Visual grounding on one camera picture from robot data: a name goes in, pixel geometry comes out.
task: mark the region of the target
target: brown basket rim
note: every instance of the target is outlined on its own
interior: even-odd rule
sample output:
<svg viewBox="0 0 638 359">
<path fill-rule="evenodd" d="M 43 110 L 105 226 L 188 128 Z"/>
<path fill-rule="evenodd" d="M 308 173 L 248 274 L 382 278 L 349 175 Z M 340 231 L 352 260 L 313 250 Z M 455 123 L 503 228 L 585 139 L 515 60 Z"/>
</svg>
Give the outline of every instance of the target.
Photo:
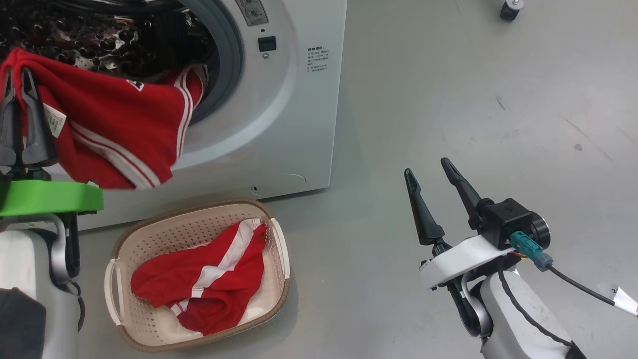
<svg viewBox="0 0 638 359">
<path fill-rule="evenodd" d="M 231 200 L 231 201 L 222 201 L 222 202 L 216 202 L 213 204 L 208 204 L 205 206 L 201 206 L 201 207 L 195 207 L 195 208 L 191 208 L 188 210 L 182 210 L 182 211 L 175 211 L 172 213 L 168 213 L 166 215 L 162 215 L 162 216 L 158 216 L 158 217 L 153 217 L 147 220 L 144 220 L 136 225 L 134 225 L 133 227 L 129 228 L 124 234 L 122 234 L 122 236 L 120 237 L 120 239 L 117 241 L 117 243 L 115 244 L 115 247 L 113 249 L 113 253 L 111 256 L 111 259 L 117 259 L 117 256 L 119 255 L 119 250 L 122 247 L 122 244 L 124 243 L 124 241 L 126 241 L 127 238 L 129 238 L 133 233 L 135 233 L 136 231 L 140 230 L 143 227 L 149 226 L 151 224 L 155 224 L 157 222 L 161 222 L 162 220 L 166 220 L 168 218 L 171 217 L 176 217 L 179 215 L 185 215 L 191 212 L 196 212 L 196 211 L 201 211 L 201 210 L 207 210 L 210 208 L 215 208 L 215 207 L 222 207 L 222 206 L 228 206 L 231 204 L 249 204 L 252 206 L 255 206 L 257 208 L 259 208 L 260 210 L 262 210 L 266 216 L 268 216 L 268 218 L 272 219 L 272 213 L 271 211 L 266 208 L 263 204 L 257 202 L 257 201 L 253 201 L 252 199 L 235 199 L 235 200 Z M 233 328 L 230 329 L 226 329 L 223 330 L 222 332 L 218 332 L 218 333 L 213 333 L 210 335 L 206 335 L 205 337 L 201 337 L 201 338 L 196 338 L 196 339 L 191 339 L 191 340 L 187 340 L 184 342 L 179 342 L 179 343 L 173 343 L 173 344 L 165 344 L 162 346 L 147 346 L 144 344 L 140 344 L 137 340 L 133 339 L 133 337 L 128 333 L 128 331 L 126 330 L 126 327 L 122 324 L 117 326 L 117 329 L 120 333 L 120 335 L 122 335 L 122 338 L 124 338 L 124 340 L 133 348 L 140 350 L 140 351 L 145 351 L 147 353 L 159 353 L 161 351 L 170 351 L 170 350 L 175 350 L 175 349 L 185 349 L 185 348 L 190 348 L 190 347 L 194 347 L 194 346 L 199 346 L 201 344 L 206 344 L 206 343 L 211 343 L 211 342 L 216 342 L 217 340 L 221 340 L 224 339 L 226 337 L 229 337 L 231 335 L 235 335 L 238 333 L 241 333 L 245 330 L 248 330 L 250 328 L 256 327 L 258 325 L 264 324 L 265 322 L 267 322 L 268 320 L 272 319 L 272 317 L 275 316 L 275 314 L 277 314 L 279 312 L 279 310 L 281 309 L 281 307 L 283 306 L 284 302 L 286 301 L 286 298 L 288 297 L 288 292 L 290 290 L 290 279 L 285 279 L 284 283 L 283 283 L 283 291 L 281 293 L 281 296 L 279 297 L 279 301 L 277 302 L 277 304 L 275 304 L 275 306 L 266 314 L 255 318 L 247 323 L 244 323 L 242 325 L 239 326 L 235 326 Z"/>
</svg>

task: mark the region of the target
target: green bracket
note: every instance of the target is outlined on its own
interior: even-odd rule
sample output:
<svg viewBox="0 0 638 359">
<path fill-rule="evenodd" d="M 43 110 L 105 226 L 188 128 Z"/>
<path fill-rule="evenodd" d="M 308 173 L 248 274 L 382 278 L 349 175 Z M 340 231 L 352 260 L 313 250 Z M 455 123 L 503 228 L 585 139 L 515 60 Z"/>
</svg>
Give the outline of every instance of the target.
<svg viewBox="0 0 638 359">
<path fill-rule="evenodd" d="M 102 190 L 83 183 L 12 181 L 6 190 L 0 217 L 81 213 L 104 208 Z"/>
</svg>

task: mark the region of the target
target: caster wheel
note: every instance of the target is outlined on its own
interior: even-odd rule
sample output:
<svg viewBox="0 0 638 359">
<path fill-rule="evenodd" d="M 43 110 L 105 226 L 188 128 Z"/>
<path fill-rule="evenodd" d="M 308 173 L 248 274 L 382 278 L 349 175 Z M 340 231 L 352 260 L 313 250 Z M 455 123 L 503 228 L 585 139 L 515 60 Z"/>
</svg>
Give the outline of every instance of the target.
<svg viewBox="0 0 638 359">
<path fill-rule="evenodd" d="M 501 19 L 506 20 L 506 21 L 514 21 L 514 19 L 516 19 L 516 17 L 518 16 L 520 10 L 513 10 L 511 9 L 509 6 L 507 6 L 507 3 L 503 4 L 503 8 L 501 9 Z"/>
</svg>

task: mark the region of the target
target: basket handle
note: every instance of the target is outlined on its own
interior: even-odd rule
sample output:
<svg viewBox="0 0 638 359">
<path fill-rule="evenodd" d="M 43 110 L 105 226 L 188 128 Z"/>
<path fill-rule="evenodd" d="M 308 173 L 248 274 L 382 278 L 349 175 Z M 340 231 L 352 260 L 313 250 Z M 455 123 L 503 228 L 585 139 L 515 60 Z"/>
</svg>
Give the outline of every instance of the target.
<svg viewBox="0 0 638 359">
<path fill-rule="evenodd" d="M 122 319 L 120 318 L 117 309 L 115 308 L 115 299 L 113 298 L 113 271 L 115 270 L 115 258 L 111 258 L 108 262 L 107 271 L 104 273 L 104 299 L 107 301 L 108 313 L 111 315 L 111 320 L 115 325 L 121 325 Z M 121 293 L 122 288 L 119 280 L 117 281 L 117 293 Z"/>
<path fill-rule="evenodd" d="M 281 259 L 281 267 L 283 269 L 283 276 L 285 279 L 290 278 L 290 260 L 288 259 L 288 247 L 286 246 L 286 240 L 283 237 L 283 231 L 279 222 L 275 218 L 271 218 L 272 227 L 277 234 L 277 248 L 279 249 L 279 258 Z"/>
</svg>

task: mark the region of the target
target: red garment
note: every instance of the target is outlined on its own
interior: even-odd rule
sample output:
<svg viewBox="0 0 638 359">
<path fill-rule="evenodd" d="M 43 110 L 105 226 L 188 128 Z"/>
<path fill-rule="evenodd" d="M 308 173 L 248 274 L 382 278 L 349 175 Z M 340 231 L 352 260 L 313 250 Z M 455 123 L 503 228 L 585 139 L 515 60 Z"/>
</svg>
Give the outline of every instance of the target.
<svg viewBox="0 0 638 359">
<path fill-rule="evenodd" d="M 131 291 L 204 335 L 232 328 L 262 283 L 267 226 L 257 218 L 232 225 L 209 244 L 152 258 L 135 270 Z"/>
<path fill-rule="evenodd" d="M 4 74 L 13 72 L 23 124 L 24 66 L 38 84 L 60 164 L 74 181 L 148 189 L 172 177 L 171 166 L 182 153 L 186 128 L 207 85 L 205 65 L 189 65 L 151 84 L 15 49 L 0 66 L 0 80 L 4 84 Z M 54 119 L 57 127 L 51 125 Z"/>
</svg>

